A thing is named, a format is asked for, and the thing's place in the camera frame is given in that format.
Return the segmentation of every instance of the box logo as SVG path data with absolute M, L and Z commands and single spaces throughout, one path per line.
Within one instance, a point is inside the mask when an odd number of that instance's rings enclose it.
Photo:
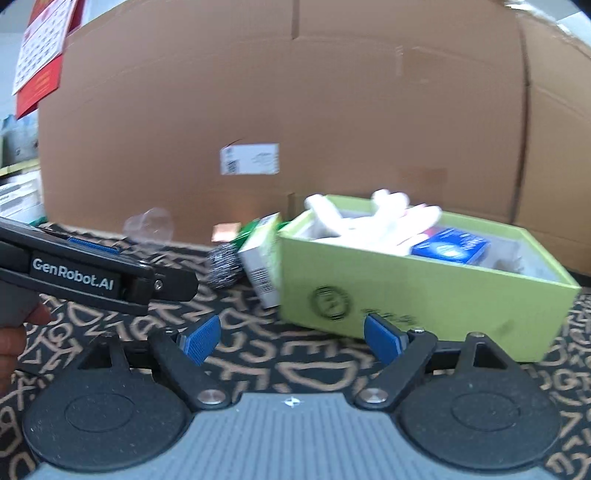
M 119 296 L 119 275 L 40 252 L 33 253 L 29 275 L 48 283 L 101 297 L 115 299 Z
M 332 321 L 344 319 L 351 311 L 351 299 L 347 292 L 330 285 L 314 290 L 310 303 L 317 315 Z

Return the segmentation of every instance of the blue strip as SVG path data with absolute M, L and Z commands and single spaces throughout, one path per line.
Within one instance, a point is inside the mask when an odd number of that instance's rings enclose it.
M 75 238 L 73 236 L 71 236 L 68 239 L 69 242 L 73 243 L 73 244 L 77 244 L 77 245 L 82 245 L 83 247 L 88 247 L 88 248 L 92 248 L 94 250 L 101 250 L 107 254 L 111 254 L 111 255 L 119 255 L 119 250 L 116 249 L 115 247 L 106 247 L 104 245 L 101 244 L 96 244 L 94 242 L 89 242 L 87 240 L 81 240 L 80 238 Z
M 186 337 L 183 352 L 196 364 L 201 365 L 212 354 L 221 335 L 220 318 L 215 315 Z
M 406 342 L 379 323 L 371 315 L 368 315 L 363 324 L 365 342 L 369 345 L 374 355 L 384 365 L 389 365 L 397 357 L 402 355 L 406 348 Z

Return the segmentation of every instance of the qr code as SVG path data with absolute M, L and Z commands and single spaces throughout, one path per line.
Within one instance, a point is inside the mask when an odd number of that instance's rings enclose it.
M 228 160 L 226 162 L 226 172 L 230 175 L 235 175 L 238 173 L 238 161 Z
M 275 290 L 264 268 L 257 268 L 251 272 L 251 282 L 259 293 L 270 293 Z

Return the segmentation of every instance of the large brown cardboard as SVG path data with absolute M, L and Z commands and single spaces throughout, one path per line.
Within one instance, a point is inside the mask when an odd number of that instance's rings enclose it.
M 555 25 L 519 19 L 530 111 L 517 224 L 566 267 L 591 274 L 591 52 Z
M 128 0 L 69 37 L 40 105 L 46 209 L 119 231 L 163 206 L 209 242 L 386 187 L 509 221 L 523 106 L 518 23 L 489 0 Z M 280 172 L 222 176 L 232 142 L 278 143 Z

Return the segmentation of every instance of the small blue package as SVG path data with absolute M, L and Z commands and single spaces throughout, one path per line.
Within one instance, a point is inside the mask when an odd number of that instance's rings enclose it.
M 446 228 L 413 247 L 412 254 L 463 265 L 474 265 L 486 253 L 490 242 L 472 233 Z

